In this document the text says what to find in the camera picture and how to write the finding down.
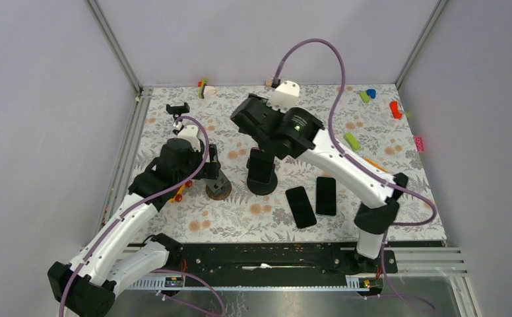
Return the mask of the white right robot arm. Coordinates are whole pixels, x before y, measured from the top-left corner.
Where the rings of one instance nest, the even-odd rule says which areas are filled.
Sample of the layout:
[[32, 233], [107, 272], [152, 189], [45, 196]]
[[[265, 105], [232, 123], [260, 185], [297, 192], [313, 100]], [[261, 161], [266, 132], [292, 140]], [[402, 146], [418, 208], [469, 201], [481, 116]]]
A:
[[407, 176], [386, 173], [339, 145], [323, 122], [303, 108], [282, 113], [250, 94], [230, 118], [264, 152], [320, 168], [360, 198], [354, 218], [360, 230], [354, 261], [361, 271], [373, 271], [381, 263], [383, 235], [398, 215]]

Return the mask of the black smartphone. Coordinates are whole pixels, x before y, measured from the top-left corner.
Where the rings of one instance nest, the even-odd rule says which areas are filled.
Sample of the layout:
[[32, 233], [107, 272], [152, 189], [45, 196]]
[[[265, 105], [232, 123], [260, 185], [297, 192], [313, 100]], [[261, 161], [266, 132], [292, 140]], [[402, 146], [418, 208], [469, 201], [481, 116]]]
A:
[[315, 226], [317, 219], [307, 192], [303, 186], [290, 188], [285, 191], [295, 224], [298, 229], [306, 229]]

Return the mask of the black phone stand with phone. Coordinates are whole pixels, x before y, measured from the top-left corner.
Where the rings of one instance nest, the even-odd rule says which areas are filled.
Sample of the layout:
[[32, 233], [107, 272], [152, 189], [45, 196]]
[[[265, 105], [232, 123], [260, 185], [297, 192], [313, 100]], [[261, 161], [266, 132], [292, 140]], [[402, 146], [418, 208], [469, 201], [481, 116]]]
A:
[[275, 173], [274, 156], [258, 148], [250, 150], [247, 160], [246, 184], [255, 195], [269, 195], [275, 191], [278, 178]]

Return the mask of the purple-edged smartphone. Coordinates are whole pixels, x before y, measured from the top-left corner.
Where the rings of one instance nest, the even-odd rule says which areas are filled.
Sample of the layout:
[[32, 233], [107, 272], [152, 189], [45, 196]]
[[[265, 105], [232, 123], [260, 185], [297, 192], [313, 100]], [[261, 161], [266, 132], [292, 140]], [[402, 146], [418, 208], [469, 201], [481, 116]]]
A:
[[251, 149], [247, 168], [249, 181], [268, 184], [274, 170], [274, 157], [260, 149]]

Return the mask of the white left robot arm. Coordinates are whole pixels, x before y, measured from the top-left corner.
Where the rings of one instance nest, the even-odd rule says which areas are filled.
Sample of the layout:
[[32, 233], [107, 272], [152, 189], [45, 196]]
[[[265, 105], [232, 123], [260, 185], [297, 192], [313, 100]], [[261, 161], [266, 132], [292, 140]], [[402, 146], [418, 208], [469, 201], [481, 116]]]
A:
[[136, 233], [157, 215], [191, 180], [212, 179], [204, 171], [212, 162], [205, 128], [196, 120], [182, 125], [177, 135], [138, 174], [114, 215], [99, 233], [67, 264], [55, 262], [48, 279], [59, 303], [58, 315], [105, 316], [116, 298], [133, 283], [162, 268], [177, 269], [181, 254], [155, 238], [124, 260], [118, 256]]

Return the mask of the blue-edged smartphone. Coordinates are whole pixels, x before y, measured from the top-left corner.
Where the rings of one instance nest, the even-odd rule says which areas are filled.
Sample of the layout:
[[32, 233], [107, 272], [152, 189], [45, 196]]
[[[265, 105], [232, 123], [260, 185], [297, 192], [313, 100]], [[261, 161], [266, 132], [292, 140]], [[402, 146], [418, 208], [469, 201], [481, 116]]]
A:
[[318, 215], [334, 217], [336, 207], [336, 180], [330, 177], [317, 177], [315, 211]]

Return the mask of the black round-base phone stand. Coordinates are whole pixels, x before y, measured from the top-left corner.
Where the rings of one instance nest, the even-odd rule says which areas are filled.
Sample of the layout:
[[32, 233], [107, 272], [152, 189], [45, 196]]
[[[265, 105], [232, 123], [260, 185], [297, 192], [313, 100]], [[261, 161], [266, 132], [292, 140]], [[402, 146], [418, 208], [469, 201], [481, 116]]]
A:
[[187, 102], [183, 104], [172, 106], [171, 104], [166, 104], [166, 111], [169, 115], [173, 117], [173, 133], [177, 135], [183, 127], [183, 124], [179, 121], [179, 118], [190, 112], [190, 106]]

